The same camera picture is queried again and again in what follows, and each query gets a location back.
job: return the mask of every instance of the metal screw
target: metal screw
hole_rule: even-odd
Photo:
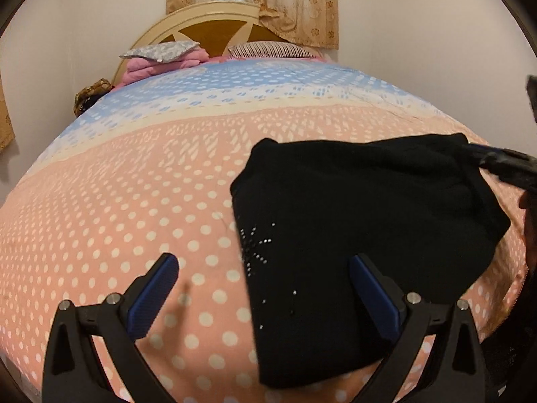
[[[461,298],[459,301],[457,301],[457,307],[461,309],[461,311],[466,311],[470,305],[468,304],[468,301]]]
[[[70,306],[71,302],[69,300],[63,300],[58,305],[58,309],[60,309],[60,311],[66,311],[67,309],[69,309]]]
[[[420,296],[417,292],[409,292],[406,295],[406,300],[410,304],[417,305],[422,300],[422,296]]]
[[[118,294],[117,292],[113,292],[106,298],[106,302],[109,305],[116,305],[119,303],[119,300],[121,300],[121,294]]]

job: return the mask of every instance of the bed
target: bed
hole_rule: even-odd
[[[256,6],[210,2],[171,14],[134,46],[185,37],[212,57],[230,45],[281,40],[260,25]],[[124,70],[122,63],[116,82]],[[300,389],[259,383],[229,186],[264,137],[369,142],[456,132],[485,143],[420,98],[315,60],[228,60],[112,92],[41,154],[0,210],[2,357],[39,400],[58,303],[101,302],[171,252],[178,283],[138,347],[177,401],[349,402],[376,365]],[[506,319],[527,273],[520,192],[483,175],[512,224],[465,294],[481,339]],[[117,394],[130,400],[96,344]],[[427,338],[399,397],[431,346]]]

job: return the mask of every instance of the folded black cloth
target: folded black cloth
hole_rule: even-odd
[[[462,134],[352,144],[265,139],[231,185],[262,383],[300,386],[389,350],[356,297],[366,253],[405,291],[454,303],[490,264],[510,220]]]

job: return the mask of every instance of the wooden headboard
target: wooden headboard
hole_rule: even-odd
[[[192,39],[210,57],[225,56],[227,48],[253,41],[281,41],[259,22],[259,6],[240,1],[210,1],[179,9],[145,32],[131,48]],[[122,60],[113,84],[121,82],[126,60]]]

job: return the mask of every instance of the wall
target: wall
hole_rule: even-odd
[[[491,143],[537,154],[524,91],[537,59],[500,0],[340,0],[340,63],[422,96]],[[76,92],[111,78],[117,55],[165,0],[27,0],[0,39],[17,139],[0,154],[0,202],[74,119]]]

